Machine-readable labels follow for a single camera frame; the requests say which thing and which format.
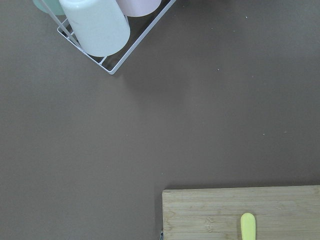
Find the white plastic cup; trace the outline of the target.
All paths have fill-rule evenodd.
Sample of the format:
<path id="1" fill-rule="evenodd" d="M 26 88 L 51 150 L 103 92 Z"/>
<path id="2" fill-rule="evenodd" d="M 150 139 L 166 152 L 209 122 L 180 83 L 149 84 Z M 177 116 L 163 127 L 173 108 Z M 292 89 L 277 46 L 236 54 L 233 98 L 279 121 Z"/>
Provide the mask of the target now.
<path id="1" fill-rule="evenodd" d="M 61 0 L 60 5 L 87 54 L 106 57 L 127 44 L 130 26 L 115 0 Z"/>

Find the pink plastic cup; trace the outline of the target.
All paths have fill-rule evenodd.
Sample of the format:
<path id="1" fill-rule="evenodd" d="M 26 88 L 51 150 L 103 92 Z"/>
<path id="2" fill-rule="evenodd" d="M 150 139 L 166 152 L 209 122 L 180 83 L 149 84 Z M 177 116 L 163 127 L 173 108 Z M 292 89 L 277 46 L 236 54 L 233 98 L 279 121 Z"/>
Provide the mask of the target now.
<path id="1" fill-rule="evenodd" d="M 154 12 L 161 0 L 116 0 L 122 13 L 128 17 L 143 17 Z"/>

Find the yellow plastic knife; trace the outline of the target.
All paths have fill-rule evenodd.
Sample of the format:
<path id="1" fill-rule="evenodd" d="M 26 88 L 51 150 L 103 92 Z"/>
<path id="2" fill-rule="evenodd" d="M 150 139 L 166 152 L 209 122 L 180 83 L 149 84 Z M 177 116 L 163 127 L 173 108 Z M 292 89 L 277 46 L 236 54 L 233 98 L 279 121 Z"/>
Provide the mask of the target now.
<path id="1" fill-rule="evenodd" d="M 252 213 L 246 212 L 240 218 L 242 240 L 256 240 L 256 218 Z"/>

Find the bamboo cutting board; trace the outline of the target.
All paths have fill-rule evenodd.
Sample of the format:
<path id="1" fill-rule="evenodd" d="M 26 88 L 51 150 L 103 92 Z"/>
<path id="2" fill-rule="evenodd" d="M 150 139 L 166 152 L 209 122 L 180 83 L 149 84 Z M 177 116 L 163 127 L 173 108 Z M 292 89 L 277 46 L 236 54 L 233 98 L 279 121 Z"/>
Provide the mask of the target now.
<path id="1" fill-rule="evenodd" d="M 239 240 L 241 216 L 251 213 L 258 240 L 317 240 L 317 185 L 167 189 L 162 192 L 166 240 Z"/>

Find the mint green plastic cup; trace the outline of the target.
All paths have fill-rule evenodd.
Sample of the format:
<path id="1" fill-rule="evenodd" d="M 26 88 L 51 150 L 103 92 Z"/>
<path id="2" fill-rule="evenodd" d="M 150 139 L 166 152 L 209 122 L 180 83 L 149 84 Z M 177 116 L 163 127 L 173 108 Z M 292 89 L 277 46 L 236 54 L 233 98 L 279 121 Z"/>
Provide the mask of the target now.
<path id="1" fill-rule="evenodd" d="M 33 0 L 32 2 L 39 10 L 48 13 L 47 9 L 43 6 L 40 0 Z M 65 15 L 59 0 L 44 0 L 44 2 L 56 16 Z"/>

